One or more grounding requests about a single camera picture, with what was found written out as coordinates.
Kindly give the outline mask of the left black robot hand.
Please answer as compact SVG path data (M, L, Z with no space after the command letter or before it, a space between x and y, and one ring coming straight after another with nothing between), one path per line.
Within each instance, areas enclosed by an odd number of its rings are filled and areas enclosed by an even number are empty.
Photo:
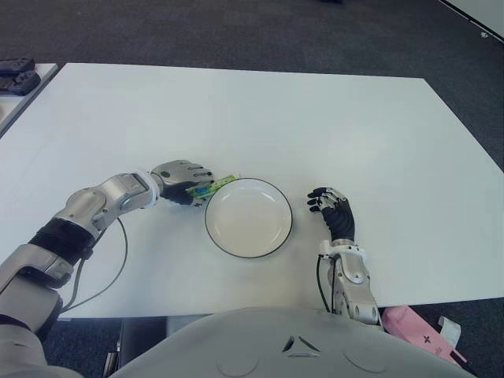
M193 197L190 191L207 187L214 181L210 170L187 160L158 165L150 175L159 186L161 198L183 206L201 206L204 200Z

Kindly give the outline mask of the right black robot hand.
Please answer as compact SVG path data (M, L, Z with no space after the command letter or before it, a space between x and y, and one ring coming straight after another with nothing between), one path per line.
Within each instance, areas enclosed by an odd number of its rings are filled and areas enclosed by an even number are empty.
M347 197L332 187L319 187L308 195L312 213L321 213L331 235L331 241L354 243L355 221Z

